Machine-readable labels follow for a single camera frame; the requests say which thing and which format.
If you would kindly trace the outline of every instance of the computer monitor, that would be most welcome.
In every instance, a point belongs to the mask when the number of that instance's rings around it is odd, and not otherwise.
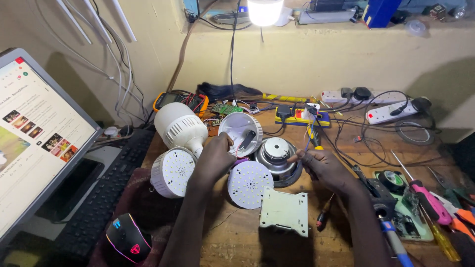
[[[0,53],[0,247],[100,134],[100,127],[23,49]]]

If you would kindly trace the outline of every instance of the web page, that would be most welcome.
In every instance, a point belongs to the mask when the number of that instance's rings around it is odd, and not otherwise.
[[[94,132],[23,58],[0,68],[0,237]]]

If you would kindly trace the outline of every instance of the led bulb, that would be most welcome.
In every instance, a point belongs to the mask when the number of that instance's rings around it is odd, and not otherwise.
[[[279,20],[284,0],[247,0],[249,18],[258,26],[270,26]]]

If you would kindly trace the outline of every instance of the mouse pad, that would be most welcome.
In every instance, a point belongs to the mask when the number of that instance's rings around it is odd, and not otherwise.
[[[158,266],[182,202],[183,199],[167,199],[153,189],[150,184],[150,169],[135,169],[92,253],[88,266]],[[148,257],[138,264],[120,255],[105,237],[105,230],[110,223],[124,213],[130,213],[137,225],[152,236],[152,250]]]

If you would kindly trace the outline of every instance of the wooden desk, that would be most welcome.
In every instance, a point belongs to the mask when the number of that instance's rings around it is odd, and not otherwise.
[[[339,115],[336,117],[348,119],[350,116],[355,116],[357,121],[361,122],[362,114],[363,111],[359,110],[346,113],[343,117]],[[274,132],[280,126],[274,124],[273,111],[261,112],[255,117],[265,131]],[[302,126],[287,125],[280,137],[290,141],[297,148],[304,148],[306,145],[304,132],[305,128]],[[334,141],[338,132],[338,124],[332,122],[332,127],[325,129],[325,132]],[[353,138],[358,135],[360,135],[360,127],[346,124],[340,135],[338,147],[363,164],[378,162],[363,143],[354,143]],[[321,136],[323,147],[328,150],[332,149],[324,136]],[[452,158],[442,157],[438,152],[438,148],[441,146],[439,141],[431,146],[415,146],[405,143],[394,131],[367,130],[366,136],[376,138],[383,144],[387,152],[386,160],[391,163],[397,164],[390,154],[391,149],[404,163],[438,158],[428,165],[433,166],[447,178],[461,177],[461,172],[455,166]],[[165,144],[156,134],[142,167],[151,168],[154,160],[166,150]],[[374,150],[381,157],[384,156],[381,148],[374,146]],[[398,169],[382,164],[379,166],[381,167],[361,168],[367,177],[371,177],[373,171]],[[408,167],[408,169],[429,190],[441,193],[441,187],[437,185],[437,181],[426,167]],[[308,238],[300,238],[295,234],[276,235],[259,229],[259,209],[236,211],[237,207],[231,203],[228,196],[226,179],[227,175],[219,180],[214,187],[213,200],[207,208],[201,249],[202,266],[353,266],[350,226],[338,205],[333,205],[326,229],[323,232],[316,231],[316,218],[332,193],[319,186],[316,186],[314,190],[307,173],[303,172],[294,185],[278,190],[292,194],[308,193],[308,223],[311,228]],[[236,212],[223,222],[234,211]],[[427,267],[456,266],[448,261],[434,242],[404,243],[404,246],[410,254]],[[415,266],[422,266],[414,258],[412,261]]]

